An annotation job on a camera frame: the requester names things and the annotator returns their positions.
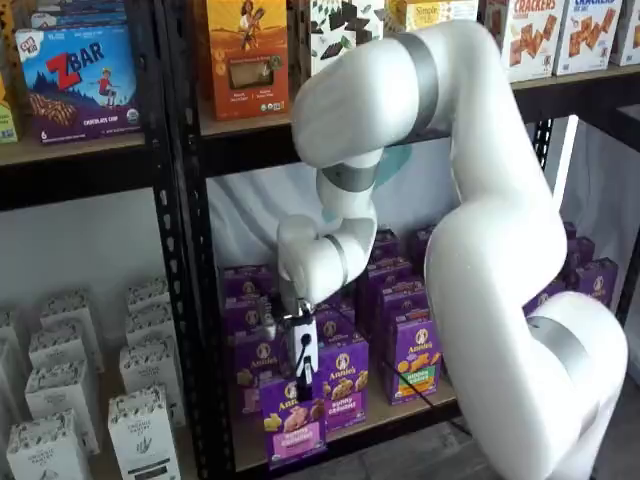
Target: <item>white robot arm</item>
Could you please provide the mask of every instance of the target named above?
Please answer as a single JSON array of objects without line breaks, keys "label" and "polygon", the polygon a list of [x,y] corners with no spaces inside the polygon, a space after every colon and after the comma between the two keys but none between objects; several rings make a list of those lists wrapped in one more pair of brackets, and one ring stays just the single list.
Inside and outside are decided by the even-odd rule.
[{"label": "white robot arm", "polygon": [[490,35],[456,21],[358,47],[303,85],[292,120],[321,201],[345,220],[324,237],[306,217],[281,224],[287,309],[312,307],[363,271],[382,148],[427,128],[450,132],[461,206],[432,234],[425,279],[460,407],[505,478],[588,478],[626,340],[580,294],[523,315],[560,270],[566,237]]}]

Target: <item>white box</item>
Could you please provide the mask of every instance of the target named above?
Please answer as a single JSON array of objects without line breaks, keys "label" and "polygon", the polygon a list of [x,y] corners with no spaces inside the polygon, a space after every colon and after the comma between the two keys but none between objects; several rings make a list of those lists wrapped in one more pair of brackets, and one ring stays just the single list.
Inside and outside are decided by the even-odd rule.
[{"label": "white box", "polygon": [[47,328],[60,320],[80,320],[87,339],[87,350],[93,358],[93,365],[98,372],[104,372],[102,359],[102,334],[100,322],[93,321],[89,295],[85,290],[73,290],[51,297],[40,316],[40,322]]},{"label": "white box", "polygon": [[62,320],[31,337],[29,358],[33,368],[84,360],[93,368],[83,341],[84,328],[77,320]]},{"label": "white box", "polygon": [[169,285],[164,275],[154,277],[140,285],[134,285],[127,290],[127,308],[129,313],[153,305],[154,303],[168,303]]},{"label": "white box", "polygon": [[112,398],[108,424],[123,480],[180,480],[163,386]]},{"label": "white box", "polygon": [[100,453],[102,444],[94,377],[95,372],[83,360],[35,368],[25,390],[33,418],[73,409],[78,420],[78,439],[88,454]]},{"label": "white box", "polygon": [[20,368],[25,378],[31,371],[29,361],[29,329],[25,319],[20,319],[18,311],[12,308],[0,308],[0,340],[6,340],[15,350]]},{"label": "white box", "polygon": [[565,75],[607,68],[620,5],[621,0],[567,0],[553,73]]},{"label": "white box", "polygon": [[487,0],[484,24],[498,43],[510,82],[551,76],[564,3]]},{"label": "white box", "polygon": [[177,344],[171,304],[156,303],[127,315],[127,344],[129,346],[151,339],[170,337]]},{"label": "white box", "polygon": [[617,65],[640,63],[640,0],[622,0],[611,61]]},{"label": "white box", "polygon": [[24,398],[27,377],[18,366],[18,357],[5,340],[0,340],[0,395],[16,421],[31,419]]},{"label": "white box", "polygon": [[164,385],[173,424],[176,427],[186,424],[175,345],[171,338],[124,347],[120,352],[120,373],[127,393],[154,383]]},{"label": "white box", "polygon": [[7,459],[16,480],[91,480],[72,410],[15,425]]}]

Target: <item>orange snack box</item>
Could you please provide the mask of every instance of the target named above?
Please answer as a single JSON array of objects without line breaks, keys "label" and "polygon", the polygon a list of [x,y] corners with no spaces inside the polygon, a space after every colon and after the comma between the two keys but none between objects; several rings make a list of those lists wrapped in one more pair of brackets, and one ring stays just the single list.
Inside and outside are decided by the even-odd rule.
[{"label": "orange snack box", "polygon": [[218,120],[289,107],[286,0],[207,0]]}]

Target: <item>floor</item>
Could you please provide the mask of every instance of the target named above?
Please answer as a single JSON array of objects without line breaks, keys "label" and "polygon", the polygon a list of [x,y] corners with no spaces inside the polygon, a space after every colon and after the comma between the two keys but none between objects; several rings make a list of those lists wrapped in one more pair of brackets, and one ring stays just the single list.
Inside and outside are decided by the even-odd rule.
[{"label": "floor", "polygon": [[[640,478],[640,387],[628,379],[596,464],[597,480]],[[475,442],[447,424],[284,477],[286,480],[499,480]]]}]

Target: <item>black cable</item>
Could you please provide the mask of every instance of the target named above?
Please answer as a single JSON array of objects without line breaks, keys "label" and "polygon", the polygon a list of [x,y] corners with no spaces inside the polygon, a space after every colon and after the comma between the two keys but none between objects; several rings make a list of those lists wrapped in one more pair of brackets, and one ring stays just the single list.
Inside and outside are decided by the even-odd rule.
[{"label": "black cable", "polygon": [[[337,312],[342,318],[344,318],[345,320],[347,320],[349,323],[351,323],[351,319],[349,317],[347,317],[343,312],[341,312],[338,308],[336,308],[334,305],[329,304],[329,308],[331,308],[333,311]],[[363,335],[363,333],[358,330],[358,333],[360,335],[362,335],[362,337],[364,339],[367,340],[367,342],[369,342],[369,346],[371,346],[371,338],[367,335]],[[384,358],[384,355],[379,355],[379,352],[376,349],[372,349],[369,348],[369,351],[373,351],[374,352],[374,357],[377,357],[377,360],[381,360],[382,363],[384,364],[385,367],[389,368],[393,373],[395,373],[405,384],[407,384],[409,387],[411,387],[411,389],[418,394],[418,396],[427,404],[429,405],[430,408],[438,408],[437,406],[435,406],[431,400],[429,400],[421,391],[419,391],[413,384],[411,384],[406,378],[405,376],[400,373],[398,370],[395,369],[395,367],[393,365],[391,365],[386,358]],[[473,438],[473,435],[471,434],[471,432],[464,427],[463,425],[460,425],[458,422],[454,421],[454,420],[447,420],[447,422],[449,423],[449,425],[451,425],[453,428],[455,428],[456,430],[458,430],[460,433]]]}]

